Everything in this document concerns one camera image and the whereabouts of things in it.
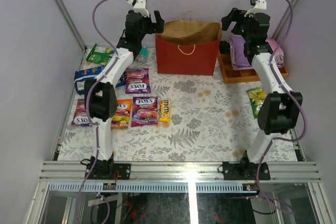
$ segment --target leaf pattern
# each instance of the leaf pattern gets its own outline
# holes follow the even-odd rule
[[[158,74],[155,48],[149,50],[148,61],[135,61],[131,67],[149,68],[151,95],[172,100],[172,121],[113,129],[110,141],[116,161],[237,161],[252,145],[259,127],[246,90],[260,82],[224,84],[218,62],[213,76]],[[115,90],[118,99],[132,98],[125,87]],[[60,161],[78,161],[96,153],[92,127],[71,125],[78,98],[83,96],[76,94],[60,140]],[[296,160],[293,145],[276,141],[268,160]]]

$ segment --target folded purple cloth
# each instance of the folded purple cloth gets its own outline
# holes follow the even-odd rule
[[[278,46],[274,39],[267,38],[266,41],[269,42],[273,50]],[[247,58],[244,55],[245,40],[243,39],[243,37],[235,36],[229,39],[228,42],[230,44],[232,68],[234,70],[252,69],[252,66],[249,64]],[[284,53],[281,48],[279,48],[275,55],[275,61],[279,67],[282,67],[284,65],[283,56]]]

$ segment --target yellow candy package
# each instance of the yellow candy package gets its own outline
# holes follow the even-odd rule
[[[118,100],[116,114],[112,117],[111,127],[113,129],[128,128],[132,99]]]
[[[160,122],[167,122],[169,123],[171,121],[171,100],[160,100],[159,101],[159,108],[160,108]]]

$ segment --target table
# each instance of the table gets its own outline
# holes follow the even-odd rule
[[[83,68],[93,66],[86,62]],[[238,161],[251,146],[258,123],[246,90],[260,82],[224,84],[218,62],[213,76],[158,74],[155,48],[149,49],[147,62],[135,61],[130,68],[149,68],[151,95],[172,100],[172,122],[113,129],[114,160]],[[118,99],[134,96],[125,94],[125,86],[116,88],[116,94]],[[71,125],[78,98],[84,96],[76,94],[73,101],[59,161],[79,161],[96,152],[92,127]],[[277,141],[268,160],[296,161],[293,144]]]

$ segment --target black mounting bracket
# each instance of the black mounting bracket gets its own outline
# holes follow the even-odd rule
[[[247,157],[247,151],[243,154],[239,164],[223,162],[224,180],[255,180],[258,164],[251,163]],[[270,180],[268,165],[262,163],[259,172],[259,180]]]
[[[93,163],[95,162],[95,157],[91,156],[90,159],[83,159],[80,164],[86,166],[85,176],[87,176]],[[97,160],[92,172],[90,173],[88,179],[110,179],[115,180],[129,180],[131,175],[131,164],[115,164],[113,161],[113,155],[109,160]]]

